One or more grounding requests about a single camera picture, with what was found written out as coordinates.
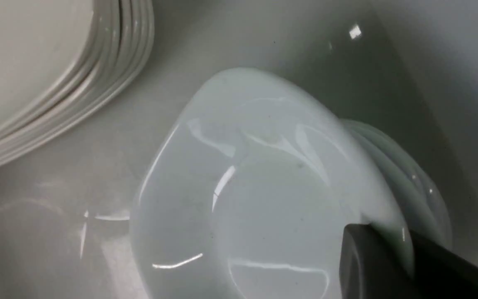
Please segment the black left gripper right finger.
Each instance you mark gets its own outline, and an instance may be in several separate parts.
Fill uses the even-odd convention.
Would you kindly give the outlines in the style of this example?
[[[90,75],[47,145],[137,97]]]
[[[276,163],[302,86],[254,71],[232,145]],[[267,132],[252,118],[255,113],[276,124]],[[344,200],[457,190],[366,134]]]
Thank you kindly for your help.
[[[478,267],[421,234],[410,231],[414,284],[425,299],[478,299]]]

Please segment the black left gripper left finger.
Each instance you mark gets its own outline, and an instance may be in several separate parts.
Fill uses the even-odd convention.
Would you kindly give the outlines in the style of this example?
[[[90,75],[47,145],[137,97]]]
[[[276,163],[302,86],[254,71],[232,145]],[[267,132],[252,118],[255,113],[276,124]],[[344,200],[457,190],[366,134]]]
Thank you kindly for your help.
[[[344,227],[339,281],[344,299],[421,299],[396,255],[370,225]]]

